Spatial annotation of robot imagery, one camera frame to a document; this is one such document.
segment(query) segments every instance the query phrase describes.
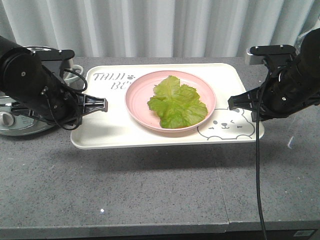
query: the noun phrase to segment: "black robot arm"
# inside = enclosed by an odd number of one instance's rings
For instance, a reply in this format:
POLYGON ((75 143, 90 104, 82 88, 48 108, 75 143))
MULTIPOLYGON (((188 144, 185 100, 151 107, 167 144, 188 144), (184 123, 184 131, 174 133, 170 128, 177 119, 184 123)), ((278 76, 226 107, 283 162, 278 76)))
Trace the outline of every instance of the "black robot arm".
POLYGON ((63 80, 74 56, 72 50, 30 51, 0 36, 0 91, 16 100, 12 113, 73 130, 82 116, 106 112, 106 99, 81 93, 82 76, 80 90, 63 80))
POLYGON ((300 54, 290 45, 255 46, 252 56, 262 58, 268 68, 266 81, 260 86, 228 100, 231 110, 252 111, 256 120, 286 118, 311 105, 320 104, 320 28, 309 32, 301 45, 300 54))

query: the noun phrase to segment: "stone countertop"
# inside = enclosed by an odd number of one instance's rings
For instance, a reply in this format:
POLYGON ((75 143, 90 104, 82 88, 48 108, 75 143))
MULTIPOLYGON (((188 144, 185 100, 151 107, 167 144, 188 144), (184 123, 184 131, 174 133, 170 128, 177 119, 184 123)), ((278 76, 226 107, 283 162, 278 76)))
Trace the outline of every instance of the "stone countertop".
MULTIPOLYGON (((267 71, 231 58, 82 58, 99 65, 226 63, 247 90, 267 71)), ((315 106, 265 121, 261 198, 269 230, 320 226, 315 106)), ((77 238, 259 230, 255 143, 75 148, 70 132, 0 135, 0 238, 77 238)))

